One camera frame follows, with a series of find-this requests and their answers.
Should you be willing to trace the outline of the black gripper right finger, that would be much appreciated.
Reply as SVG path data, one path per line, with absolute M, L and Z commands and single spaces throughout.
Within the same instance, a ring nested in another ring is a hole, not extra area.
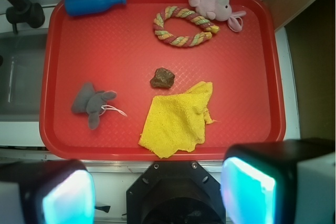
M 220 184 L 233 223 L 335 223 L 335 141 L 235 144 Z

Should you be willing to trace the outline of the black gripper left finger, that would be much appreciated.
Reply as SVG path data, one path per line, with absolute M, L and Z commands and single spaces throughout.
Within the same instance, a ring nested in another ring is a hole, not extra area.
M 95 204 L 81 161 L 1 164 L 1 223 L 93 223 Z

